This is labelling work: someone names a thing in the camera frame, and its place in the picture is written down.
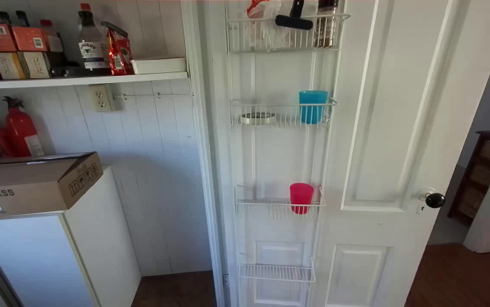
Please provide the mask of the red snack bag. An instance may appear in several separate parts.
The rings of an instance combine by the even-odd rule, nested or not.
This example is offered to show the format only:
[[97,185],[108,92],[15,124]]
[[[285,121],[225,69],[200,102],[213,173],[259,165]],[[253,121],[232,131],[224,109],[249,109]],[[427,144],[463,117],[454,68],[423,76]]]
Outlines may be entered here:
[[131,45],[130,35],[119,25],[104,20],[102,25],[108,28],[108,59],[113,74],[131,74]]

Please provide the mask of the dark bottle on shelf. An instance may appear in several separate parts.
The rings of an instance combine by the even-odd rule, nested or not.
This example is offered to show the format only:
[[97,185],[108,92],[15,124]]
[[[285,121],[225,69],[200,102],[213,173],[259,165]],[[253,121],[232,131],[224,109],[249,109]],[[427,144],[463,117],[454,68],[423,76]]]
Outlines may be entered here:
[[48,59],[49,59],[51,74],[65,76],[67,74],[67,56],[65,56],[61,37],[58,30],[53,27],[53,22],[49,18],[41,18],[39,23],[48,42]]

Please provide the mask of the right orange carton box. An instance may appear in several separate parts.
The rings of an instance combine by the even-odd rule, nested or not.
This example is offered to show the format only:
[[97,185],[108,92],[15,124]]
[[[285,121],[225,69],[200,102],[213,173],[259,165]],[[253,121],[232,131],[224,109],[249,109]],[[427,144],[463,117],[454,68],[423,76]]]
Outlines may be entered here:
[[48,44],[39,27],[14,25],[12,34],[17,49],[22,52],[31,78],[48,78]]

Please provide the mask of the clear liquor bottle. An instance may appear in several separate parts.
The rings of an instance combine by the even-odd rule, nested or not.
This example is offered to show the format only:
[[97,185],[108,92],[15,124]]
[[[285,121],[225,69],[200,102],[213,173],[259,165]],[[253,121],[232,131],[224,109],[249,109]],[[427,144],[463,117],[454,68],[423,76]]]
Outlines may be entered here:
[[87,69],[94,73],[109,71],[104,52],[104,35],[96,25],[89,3],[82,3],[79,8],[79,51]]

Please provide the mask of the black door knob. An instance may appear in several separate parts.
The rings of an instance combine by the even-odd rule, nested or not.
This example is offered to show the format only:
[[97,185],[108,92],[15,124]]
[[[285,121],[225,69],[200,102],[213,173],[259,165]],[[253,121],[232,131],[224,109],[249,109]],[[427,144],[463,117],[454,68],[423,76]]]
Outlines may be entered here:
[[440,208],[446,202],[446,196],[442,192],[429,192],[425,196],[425,204],[429,208]]

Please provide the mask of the blue plastic cup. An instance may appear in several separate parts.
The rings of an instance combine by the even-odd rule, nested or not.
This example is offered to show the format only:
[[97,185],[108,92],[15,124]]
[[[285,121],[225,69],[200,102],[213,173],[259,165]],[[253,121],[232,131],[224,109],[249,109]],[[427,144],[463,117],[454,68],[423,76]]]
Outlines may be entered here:
[[299,93],[300,121],[304,124],[318,124],[323,119],[326,102],[326,90],[302,90]]

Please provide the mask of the pink plastic cup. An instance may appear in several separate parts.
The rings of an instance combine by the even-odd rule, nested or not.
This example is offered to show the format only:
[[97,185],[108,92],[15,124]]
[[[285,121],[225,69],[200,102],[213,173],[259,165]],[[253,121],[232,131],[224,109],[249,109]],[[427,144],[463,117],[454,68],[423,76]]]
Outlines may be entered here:
[[311,184],[294,182],[290,185],[290,202],[294,213],[306,214],[309,211],[312,197],[314,197],[314,187]]

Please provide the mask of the red fire extinguisher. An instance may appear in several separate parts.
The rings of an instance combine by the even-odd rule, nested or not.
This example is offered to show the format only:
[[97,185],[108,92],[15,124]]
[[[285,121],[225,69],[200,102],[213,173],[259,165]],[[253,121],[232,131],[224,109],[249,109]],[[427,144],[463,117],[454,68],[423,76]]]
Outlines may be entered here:
[[24,110],[24,102],[5,95],[5,126],[19,156],[41,156],[44,153],[32,117]]

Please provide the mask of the white flat box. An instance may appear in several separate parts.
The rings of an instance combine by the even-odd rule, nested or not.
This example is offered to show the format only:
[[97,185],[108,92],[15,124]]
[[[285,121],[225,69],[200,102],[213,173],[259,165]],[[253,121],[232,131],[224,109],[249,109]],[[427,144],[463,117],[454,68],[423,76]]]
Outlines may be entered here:
[[183,57],[133,59],[131,64],[137,74],[178,73],[186,69]]

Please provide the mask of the cardboard box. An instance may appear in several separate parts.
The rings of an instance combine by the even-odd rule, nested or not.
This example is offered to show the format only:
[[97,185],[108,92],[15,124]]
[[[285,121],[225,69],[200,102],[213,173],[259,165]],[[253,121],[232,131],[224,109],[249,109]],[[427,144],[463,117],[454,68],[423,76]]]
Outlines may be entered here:
[[96,151],[0,158],[0,216],[68,209],[101,175]]

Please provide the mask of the white panel door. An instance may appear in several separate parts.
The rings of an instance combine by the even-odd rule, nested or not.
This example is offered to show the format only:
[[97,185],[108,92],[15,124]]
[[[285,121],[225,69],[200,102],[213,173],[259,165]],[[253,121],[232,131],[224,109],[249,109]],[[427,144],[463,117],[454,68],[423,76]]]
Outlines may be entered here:
[[[227,307],[239,307],[227,8],[198,6]],[[403,307],[490,74],[490,0],[345,0],[307,307]]]

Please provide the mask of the white cabinet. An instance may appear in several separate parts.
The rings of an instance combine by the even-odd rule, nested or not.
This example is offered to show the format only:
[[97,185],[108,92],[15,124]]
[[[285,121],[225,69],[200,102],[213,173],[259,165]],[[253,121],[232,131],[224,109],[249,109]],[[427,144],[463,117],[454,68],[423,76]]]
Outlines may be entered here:
[[131,307],[142,274],[113,170],[65,211],[0,218],[0,269],[24,307]]

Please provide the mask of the white wall shelf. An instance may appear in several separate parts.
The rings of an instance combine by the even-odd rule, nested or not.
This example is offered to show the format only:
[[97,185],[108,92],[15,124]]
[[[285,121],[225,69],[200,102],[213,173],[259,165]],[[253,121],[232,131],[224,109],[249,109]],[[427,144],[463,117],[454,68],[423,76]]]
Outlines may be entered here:
[[0,80],[0,90],[113,85],[113,83],[164,81],[164,80],[186,80],[186,78],[189,78],[188,71],[154,73],[154,74],[102,74],[102,76],[77,76],[77,78],[43,78],[43,80]]

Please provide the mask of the wall power outlet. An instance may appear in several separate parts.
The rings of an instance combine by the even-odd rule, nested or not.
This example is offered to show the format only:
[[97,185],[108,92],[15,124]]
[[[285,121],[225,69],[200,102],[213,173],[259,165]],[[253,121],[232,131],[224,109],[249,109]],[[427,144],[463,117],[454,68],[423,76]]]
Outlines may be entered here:
[[99,112],[111,112],[114,110],[113,93],[108,85],[94,85],[90,88],[94,107]]

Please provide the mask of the black handled brush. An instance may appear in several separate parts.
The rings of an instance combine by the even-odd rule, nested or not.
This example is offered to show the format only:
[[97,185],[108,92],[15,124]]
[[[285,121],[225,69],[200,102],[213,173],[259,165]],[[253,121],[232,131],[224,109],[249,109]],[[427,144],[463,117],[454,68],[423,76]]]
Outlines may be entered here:
[[280,27],[311,30],[312,22],[309,18],[302,16],[302,8],[304,8],[304,0],[294,0],[290,13],[289,15],[277,15],[275,23]]

